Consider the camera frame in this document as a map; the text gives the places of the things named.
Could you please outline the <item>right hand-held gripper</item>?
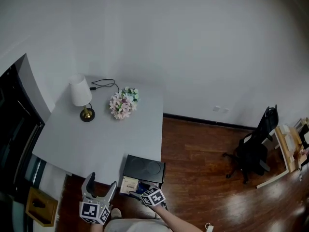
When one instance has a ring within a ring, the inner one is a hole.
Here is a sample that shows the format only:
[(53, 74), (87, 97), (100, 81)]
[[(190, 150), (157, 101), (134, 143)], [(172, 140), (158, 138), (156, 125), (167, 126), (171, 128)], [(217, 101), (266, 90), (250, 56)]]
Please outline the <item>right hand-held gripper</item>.
[(166, 198), (161, 191), (153, 183), (140, 182), (140, 190), (147, 190), (143, 194), (130, 191), (129, 194), (133, 198), (143, 201), (146, 206), (157, 206), (163, 203)]

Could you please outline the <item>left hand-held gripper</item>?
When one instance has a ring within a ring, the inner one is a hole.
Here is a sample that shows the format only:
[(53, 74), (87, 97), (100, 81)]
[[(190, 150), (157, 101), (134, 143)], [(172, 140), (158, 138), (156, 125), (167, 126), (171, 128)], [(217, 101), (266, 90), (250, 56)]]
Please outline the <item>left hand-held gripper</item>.
[(90, 224), (105, 224), (110, 216), (110, 202), (113, 199), (117, 182), (111, 183), (105, 196), (97, 196), (94, 192), (95, 172), (92, 172), (82, 184), (83, 201), (80, 202), (79, 216)]

